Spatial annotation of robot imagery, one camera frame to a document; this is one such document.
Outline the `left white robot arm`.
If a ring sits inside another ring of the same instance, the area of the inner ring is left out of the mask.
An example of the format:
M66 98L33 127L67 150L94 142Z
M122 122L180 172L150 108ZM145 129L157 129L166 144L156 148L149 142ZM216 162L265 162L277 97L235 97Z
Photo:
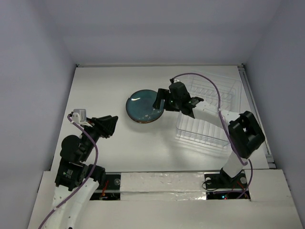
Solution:
M113 135L118 117L87 118L85 110L74 110L67 118L81 135L69 135L61 143L51 211L41 229L77 228L91 196L106 182L105 168L97 165L97 142Z

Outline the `white wire dish rack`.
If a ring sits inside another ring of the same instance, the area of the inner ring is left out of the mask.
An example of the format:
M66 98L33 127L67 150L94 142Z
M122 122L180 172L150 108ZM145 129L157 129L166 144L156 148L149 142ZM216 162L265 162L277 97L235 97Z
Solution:
M195 142L217 148L227 148L230 144L222 127L218 110L225 122L230 119L229 112L238 116L241 107L241 81L212 73L184 75L174 79L185 84L191 97L204 99L199 119L180 113L176 123L176 137L180 140Z

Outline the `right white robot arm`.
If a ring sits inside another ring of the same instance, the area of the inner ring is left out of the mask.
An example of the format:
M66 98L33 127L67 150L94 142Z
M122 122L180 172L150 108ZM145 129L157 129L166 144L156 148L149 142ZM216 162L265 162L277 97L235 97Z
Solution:
M191 97L182 82L175 82L168 89L158 89L153 108L159 109L161 101L166 111L180 112L197 120L222 128L232 148L227 162L220 170L219 181L230 187L248 162L251 154L265 141L265 135L253 113L236 113L222 110L203 98Z

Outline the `dark teal plate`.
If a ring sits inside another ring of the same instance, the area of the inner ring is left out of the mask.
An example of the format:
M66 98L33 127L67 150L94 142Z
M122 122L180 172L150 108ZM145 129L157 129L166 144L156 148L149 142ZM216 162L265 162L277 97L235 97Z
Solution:
M126 101L127 115L135 122L147 124L156 121L164 113L164 102L161 101L160 109L153 108L157 92L144 89L134 92Z

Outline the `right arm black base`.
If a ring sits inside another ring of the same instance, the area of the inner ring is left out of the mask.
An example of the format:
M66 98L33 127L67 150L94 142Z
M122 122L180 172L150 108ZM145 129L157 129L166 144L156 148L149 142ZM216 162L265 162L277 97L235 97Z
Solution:
M207 191L217 191L219 189L246 187L247 184L248 182L243 170L236 176L230 177L221 169L219 172L205 173L202 188Z

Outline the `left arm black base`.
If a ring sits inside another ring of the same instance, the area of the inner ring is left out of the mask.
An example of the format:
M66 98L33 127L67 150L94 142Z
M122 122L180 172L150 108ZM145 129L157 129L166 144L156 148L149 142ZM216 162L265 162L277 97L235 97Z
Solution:
M90 200L120 200L121 173L106 173L105 180L92 194Z

